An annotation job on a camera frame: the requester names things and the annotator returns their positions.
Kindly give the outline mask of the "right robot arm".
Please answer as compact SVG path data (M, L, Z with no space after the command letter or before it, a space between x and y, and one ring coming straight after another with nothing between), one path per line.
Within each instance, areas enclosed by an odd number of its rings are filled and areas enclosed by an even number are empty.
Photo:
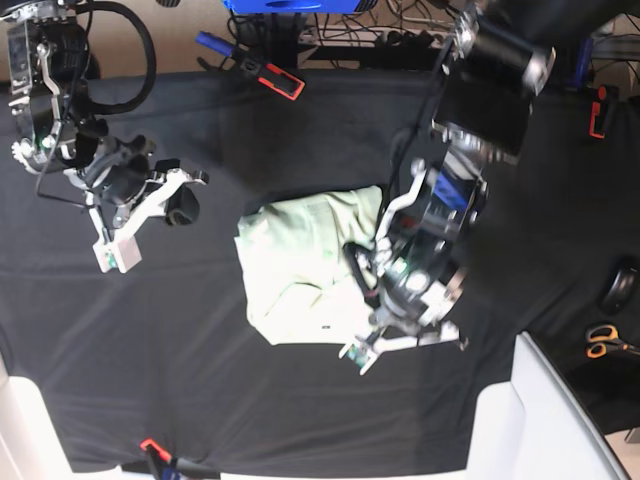
M89 94L92 25L78 18L97 12L128 20L142 43L143 84L125 102L99 103ZM177 159L152 162L155 145L143 135L123 141L109 132L107 117L137 109L154 87L152 36L133 10L115 1L4 1L1 19L8 25L12 156L36 176L38 197L59 199L41 186L57 172L82 192L75 205L88 213L98 235L93 251L100 270L125 274L142 259L136 234L144 223L195 223L200 205L191 188L209 181L203 171L182 169Z

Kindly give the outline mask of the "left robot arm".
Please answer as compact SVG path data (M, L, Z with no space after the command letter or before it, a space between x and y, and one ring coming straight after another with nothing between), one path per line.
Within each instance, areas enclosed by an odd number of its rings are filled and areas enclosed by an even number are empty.
M369 245L343 247L371 308L367 325L340 352L361 372L386 352L467 346L448 317L466 277L453 248L486 204L485 167L516 161L555 59L553 48L524 38L495 1L472 1L458 14L392 164L401 166L420 133L441 141L445 153L414 160L403 194L385 192Z

